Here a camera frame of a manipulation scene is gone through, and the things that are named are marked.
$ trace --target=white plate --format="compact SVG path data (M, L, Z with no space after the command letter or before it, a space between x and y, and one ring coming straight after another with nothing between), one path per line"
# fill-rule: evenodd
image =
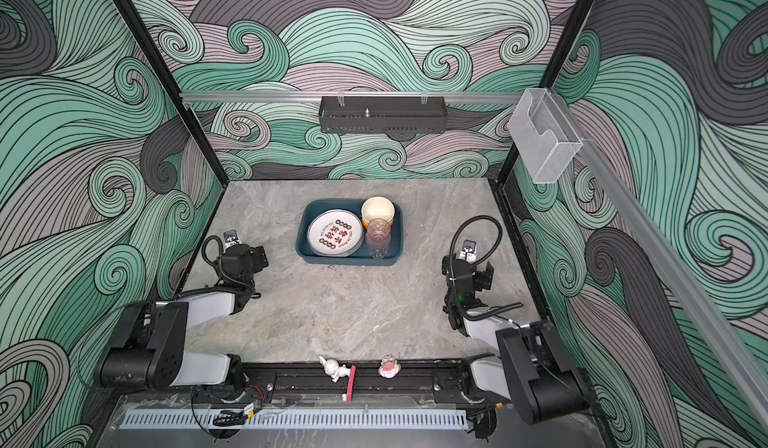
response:
M319 256L345 257L360 248L365 231L354 213L329 210L312 220L306 239Z

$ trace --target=marble table surface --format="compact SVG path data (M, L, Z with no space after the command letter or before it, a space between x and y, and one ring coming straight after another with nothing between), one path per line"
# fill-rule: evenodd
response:
M386 196L403 212L404 246L390 267L308 264L295 250L305 206L321 198ZM209 234L237 230L240 240L263 245L270 266L255 275L262 298L238 314L187 331L186 349L238 354L246 362L467 357L488 352L479 340L451 330L442 312L446 295L442 257L456 228L476 214L501 221L487 180L312 180L233 182ZM478 243L482 256L495 227L475 222L459 238ZM215 244L209 257L215 256ZM521 301L508 312L519 323L537 320L531 293L512 244L504 240L489 260L490 291L478 293L490 306ZM213 284L216 274L198 254L184 289Z

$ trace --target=paper cup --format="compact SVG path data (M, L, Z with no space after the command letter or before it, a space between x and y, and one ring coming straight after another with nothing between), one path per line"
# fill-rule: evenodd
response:
M382 218L389 222L389 226L395 221L395 205L383 196L368 198L362 204L362 225L368 228L371 220Z

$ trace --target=patterned wall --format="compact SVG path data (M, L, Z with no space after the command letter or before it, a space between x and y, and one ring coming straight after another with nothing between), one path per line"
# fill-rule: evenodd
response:
M183 90L521 91L576 0L132 0ZM317 104L197 106L235 179L475 177L511 145L506 106L456 105L450 132L320 132Z
M556 85L589 138L768 367L768 0L596 0ZM620 446L768 436L589 167L514 214Z
M83 446L119 308L168 297L221 186L110 0L0 0L0 444Z

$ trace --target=blue tray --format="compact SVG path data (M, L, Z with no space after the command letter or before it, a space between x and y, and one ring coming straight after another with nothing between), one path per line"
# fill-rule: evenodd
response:
M328 210L347 210L361 217L362 204L365 200L327 199L315 200L309 203L301 217L299 235L296 237L296 252L307 263L314 264L358 264L367 266L390 266L395 264L402 253L402 211L397 203L395 205L395 221L392 223L392 240L389 242L389 253L384 258L375 260L368 255L368 243L363 240L358 248L350 256L344 258L332 256L319 256L310 248L310 242L306 240L306 230L310 223Z

